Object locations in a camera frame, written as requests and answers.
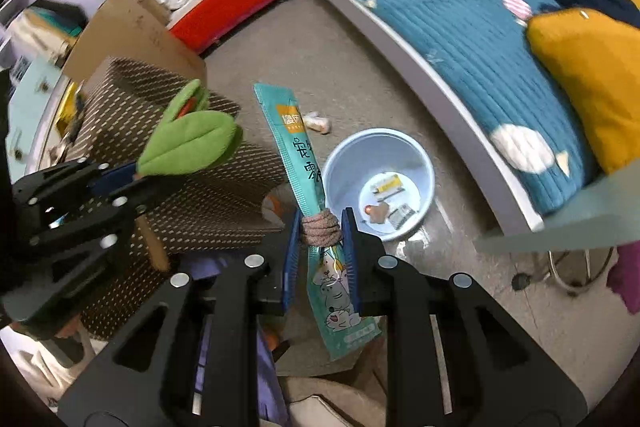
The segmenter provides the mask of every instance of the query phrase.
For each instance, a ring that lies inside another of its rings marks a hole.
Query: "orange label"
[[[284,127],[291,134],[305,132],[305,124],[302,122],[300,112],[295,105],[277,105],[276,111],[280,115]]]

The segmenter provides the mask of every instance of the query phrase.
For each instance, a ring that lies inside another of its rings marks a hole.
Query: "blue bedspread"
[[[534,12],[555,4],[524,1]],[[574,110],[529,53],[523,26],[502,0],[362,2],[455,91],[539,213],[556,210],[592,179],[596,163]]]

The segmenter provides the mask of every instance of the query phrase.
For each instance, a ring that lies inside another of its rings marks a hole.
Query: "tile floor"
[[[476,252],[472,240],[496,223],[462,160],[395,70],[324,0],[276,6],[213,51],[207,68],[209,87],[241,103],[239,123],[253,142],[274,146],[254,82],[292,87],[303,112],[332,119],[331,134],[311,136],[321,164],[338,143],[366,128],[391,127],[415,138],[433,161],[436,200],[424,227],[388,251],[430,275],[470,273],[574,379],[590,406],[618,379],[640,343],[640,317],[629,316],[604,281],[578,298],[548,283],[511,290],[512,276],[531,270],[534,259]],[[580,273],[575,261],[564,269]],[[298,320],[303,339],[313,328],[308,316]],[[301,342],[307,355],[322,350],[318,339]],[[305,359],[290,360],[289,374]]]

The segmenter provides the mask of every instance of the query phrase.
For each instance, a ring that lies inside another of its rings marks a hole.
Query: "green leaf plush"
[[[175,117],[178,116],[178,113],[180,113],[180,110],[184,107],[184,104],[192,97],[196,99],[194,111],[203,111],[209,108],[209,90],[200,83],[199,79],[195,78],[172,98],[164,110],[158,126],[174,121]]]
[[[138,160],[138,174],[191,174],[224,163],[241,141],[242,129],[225,112],[200,110],[173,121],[163,117]]]

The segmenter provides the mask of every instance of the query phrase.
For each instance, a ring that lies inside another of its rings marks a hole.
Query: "pet treat packet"
[[[316,157],[306,135],[298,100],[286,87],[254,85],[303,216],[325,209],[324,187]],[[372,317],[360,318],[353,308],[342,245],[308,247],[306,293],[331,360],[363,346],[380,329]]]

